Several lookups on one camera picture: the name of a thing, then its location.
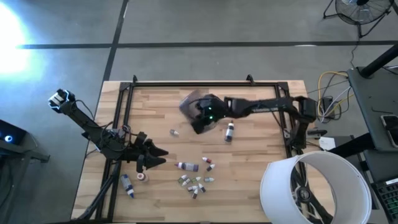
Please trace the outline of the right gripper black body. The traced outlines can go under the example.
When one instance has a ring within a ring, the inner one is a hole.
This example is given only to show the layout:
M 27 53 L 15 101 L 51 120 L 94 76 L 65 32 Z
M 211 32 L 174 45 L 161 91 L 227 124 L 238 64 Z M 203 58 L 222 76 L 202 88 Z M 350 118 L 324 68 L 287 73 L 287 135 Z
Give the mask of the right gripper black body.
M 205 95 L 198 99 L 195 108 L 198 110 L 195 118 L 202 123 L 216 123 L 227 114 L 226 104 L 215 95 Z

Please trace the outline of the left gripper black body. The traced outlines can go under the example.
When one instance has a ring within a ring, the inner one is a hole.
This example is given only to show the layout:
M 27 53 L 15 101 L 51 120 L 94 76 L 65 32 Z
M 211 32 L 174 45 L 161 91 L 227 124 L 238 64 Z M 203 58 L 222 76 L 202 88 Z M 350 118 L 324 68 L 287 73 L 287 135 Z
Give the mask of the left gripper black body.
M 144 160 L 147 154 L 147 146 L 144 144 L 133 144 L 129 142 L 127 144 L 127 148 L 123 152 L 123 160 L 124 161 L 139 161 Z

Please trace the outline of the large black food coloring bottle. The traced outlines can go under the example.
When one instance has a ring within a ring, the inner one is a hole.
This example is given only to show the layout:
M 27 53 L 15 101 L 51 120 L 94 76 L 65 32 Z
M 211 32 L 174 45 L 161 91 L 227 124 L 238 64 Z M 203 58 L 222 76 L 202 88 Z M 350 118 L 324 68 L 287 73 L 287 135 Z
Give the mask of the large black food coloring bottle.
M 230 123 L 228 123 L 224 140 L 226 142 L 231 142 L 233 140 L 233 133 L 234 133 L 234 123 L 233 121 L 231 121 Z

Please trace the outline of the translucent grey plastic bin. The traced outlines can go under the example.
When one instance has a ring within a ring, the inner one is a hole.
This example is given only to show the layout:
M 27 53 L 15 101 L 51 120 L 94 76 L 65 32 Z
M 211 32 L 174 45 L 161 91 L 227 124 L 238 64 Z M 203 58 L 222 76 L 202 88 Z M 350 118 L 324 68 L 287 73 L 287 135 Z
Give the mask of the translucent grey plastic bin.
M 180 112 L 184 115 L 190 125 L 194 121 L 200 121 L 195 118 L 198 114 L 198 110 L 195 108 L 195 103 L 198 99 L 203 98 L 204 96 L 205 95 L 201 91 L 195 90 L 180 102 Z

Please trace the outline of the large blue food coloring bottle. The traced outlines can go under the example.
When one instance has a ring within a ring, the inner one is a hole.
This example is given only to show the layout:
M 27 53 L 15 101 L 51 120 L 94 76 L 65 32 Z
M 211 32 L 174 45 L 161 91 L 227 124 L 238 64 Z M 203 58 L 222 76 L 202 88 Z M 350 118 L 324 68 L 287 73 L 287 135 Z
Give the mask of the large blue food coloring bottle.
M 134 188 L 129 179 L 129 176 L 127 174 L 123 174 L 120 176 L 120 180 L 128 196 L 134 198 Z

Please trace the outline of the large purple food coloring bottle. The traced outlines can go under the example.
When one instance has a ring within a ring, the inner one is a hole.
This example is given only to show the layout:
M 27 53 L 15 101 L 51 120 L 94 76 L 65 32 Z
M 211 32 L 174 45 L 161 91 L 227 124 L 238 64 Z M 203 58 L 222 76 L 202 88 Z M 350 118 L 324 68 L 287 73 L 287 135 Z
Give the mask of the large purple food coloring bottle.
M 189 163 L 189 162 L 178 162 L 175 164 L 175 166 L 178 169 L 192 171 L 192 172 L 198 172 L 198 170 L 199 170 L 198 164 L 193 164 L 193 163 Z

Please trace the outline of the black power adapter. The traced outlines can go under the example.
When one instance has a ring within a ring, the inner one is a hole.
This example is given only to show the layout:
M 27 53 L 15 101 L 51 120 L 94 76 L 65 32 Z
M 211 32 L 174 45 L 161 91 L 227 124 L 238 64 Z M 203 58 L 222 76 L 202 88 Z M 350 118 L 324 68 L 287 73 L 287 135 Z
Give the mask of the black power adapter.
M 321 115 L 328 114 L 326 109 L 332 109 L 333 106 L 331 105 L 333 102 L 332 96 L 325 96 L 321 99 L 320 108 L 321 108 Z M 326 117 L 327 119 L 335 119 L 335 112 L 332 111 L 329 116 Z

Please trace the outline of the black wheeled stand base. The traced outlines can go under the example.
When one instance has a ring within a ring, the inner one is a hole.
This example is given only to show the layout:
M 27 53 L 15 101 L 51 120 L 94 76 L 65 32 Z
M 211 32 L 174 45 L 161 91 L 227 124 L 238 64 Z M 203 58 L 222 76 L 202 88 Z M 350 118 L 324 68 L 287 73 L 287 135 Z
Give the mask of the black wheeled stand base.
M 291 193 L 299 212 L 311 224 L 331 224 L 333 216 L 320 203 L 309 186 L 307 165 L 297 155 L 297 161 L 290 173 Z

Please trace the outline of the white paper sheet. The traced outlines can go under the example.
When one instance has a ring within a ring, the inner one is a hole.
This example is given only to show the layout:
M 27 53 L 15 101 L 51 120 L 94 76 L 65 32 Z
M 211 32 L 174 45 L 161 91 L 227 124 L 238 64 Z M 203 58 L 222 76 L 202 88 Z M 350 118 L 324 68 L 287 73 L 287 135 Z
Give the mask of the white paper sheet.
M 318 143 L 324 151 L 329 151 L 336 147 L 335 139 L 331 137 L 320 137 Z

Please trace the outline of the black box with blue light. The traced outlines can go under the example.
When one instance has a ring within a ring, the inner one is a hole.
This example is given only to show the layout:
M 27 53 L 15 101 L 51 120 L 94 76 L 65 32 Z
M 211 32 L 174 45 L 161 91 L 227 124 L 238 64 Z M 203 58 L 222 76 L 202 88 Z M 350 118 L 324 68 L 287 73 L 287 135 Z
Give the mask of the black box with blue light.
M 27 131 L 0 119 L 0 156 L 25 154 L 29 150 L 22 147 Z

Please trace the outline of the black floor fan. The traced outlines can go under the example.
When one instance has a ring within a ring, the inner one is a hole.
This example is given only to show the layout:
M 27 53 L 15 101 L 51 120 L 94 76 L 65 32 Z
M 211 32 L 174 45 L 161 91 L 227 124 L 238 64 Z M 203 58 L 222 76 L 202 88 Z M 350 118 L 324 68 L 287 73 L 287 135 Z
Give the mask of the black floor fan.
M 358 38 L 367 36 L 387 15 L 395 0 L 330 0 L 323 19 L 339 17 L 356 26 Z

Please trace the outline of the black pole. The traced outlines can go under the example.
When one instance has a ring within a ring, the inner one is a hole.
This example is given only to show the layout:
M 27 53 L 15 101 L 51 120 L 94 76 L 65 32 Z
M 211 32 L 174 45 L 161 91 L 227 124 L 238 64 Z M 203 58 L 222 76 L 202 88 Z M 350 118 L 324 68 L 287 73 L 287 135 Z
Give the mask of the black pole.
M 398 44 L 393 45 L 390 49 L 388 49 L 386 52 L 384 52 L 382 55 L 380 55 L 377 59 L 372 61 L 369 65 L 362 68 L 359 71 L 359 74 L 363 78 L 370 78 L 370 76 L 373 73 L 378 71 L 380 68 L 385 66 L 390 61 L 394 60 L 396 57 L 398 57 Z

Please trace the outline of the dark grey lower desk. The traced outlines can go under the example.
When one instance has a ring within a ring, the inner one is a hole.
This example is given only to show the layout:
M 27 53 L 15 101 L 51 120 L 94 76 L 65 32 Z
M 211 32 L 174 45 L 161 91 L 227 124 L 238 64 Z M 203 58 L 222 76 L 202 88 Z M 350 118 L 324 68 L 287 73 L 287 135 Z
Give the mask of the dark grey lower desk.
M 369 133 L 356 137 L 328 152 L 346 158 L 363 153 L 366 165 L 363 171 L 370 171 L 374 183 L 398 184 L 398 151 L 378 150 Z

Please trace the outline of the black smartphone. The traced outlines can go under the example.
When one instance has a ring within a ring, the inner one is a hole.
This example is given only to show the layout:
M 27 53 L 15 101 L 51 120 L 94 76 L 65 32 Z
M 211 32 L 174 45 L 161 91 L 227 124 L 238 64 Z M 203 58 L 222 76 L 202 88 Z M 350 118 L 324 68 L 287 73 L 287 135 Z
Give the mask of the black smartphone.
M 382 115 L 381 121 L 392 146 L 398 148 L 398 116 L 394 114 Z

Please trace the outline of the backlit black keyboard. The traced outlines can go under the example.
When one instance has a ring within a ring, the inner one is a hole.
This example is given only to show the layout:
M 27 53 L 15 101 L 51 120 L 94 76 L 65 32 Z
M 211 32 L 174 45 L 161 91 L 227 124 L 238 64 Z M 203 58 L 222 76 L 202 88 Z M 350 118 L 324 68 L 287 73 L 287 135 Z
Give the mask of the backlit black keyboard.
M 389 224 L 398 224 L 398 178 L 371 184 Z

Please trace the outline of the black aluminium table frame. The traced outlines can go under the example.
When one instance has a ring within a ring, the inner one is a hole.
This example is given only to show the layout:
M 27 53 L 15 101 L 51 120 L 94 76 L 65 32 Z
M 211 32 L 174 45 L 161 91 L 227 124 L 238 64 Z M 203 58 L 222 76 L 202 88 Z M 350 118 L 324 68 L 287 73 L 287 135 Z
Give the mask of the black aluminium table frame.
M 286 114 L 259 113 L 235 121 L 232 143 L 224 141 L 228 125 L 222 120 L 215 129 L 196 134 L 178 106 L 192 91 L 201 90 L 218 97 L 232 96 L 249 100 L 278 96 L 303 96 L 307 90 L 302 81 L 204 82 L 138 82 L 132 88 L 123 82 L 106 82 L 95 105 L 99 124 L 113 122 L 116 127 L 128 123 L 134 133 L 147 134 L 154 144 L 169 152 L 166 163 L 147 171 L 149 180 L 136 178 L 134 162 L 123 162 L 134 187 L 134 198 L 127 195 L 120 182 L 112 185 L 92 216 L 95 222 L 120 223 L 265 223 L 259 187 L 270 162 L 285 159 L 282 128 L 290 125 Z M 178 136 L 170 134 L 174 129 Z M 202 160 L 212 160 L 215 168 Z M 178 169 L 178 162 L 199 165 L 198 172 Z M 196 183 L 182 186 L 178 179 L 201 177 Z M 212 177 L 214 182 L 205 182 Z M 187 188 L 201 183 L 196 199 Z

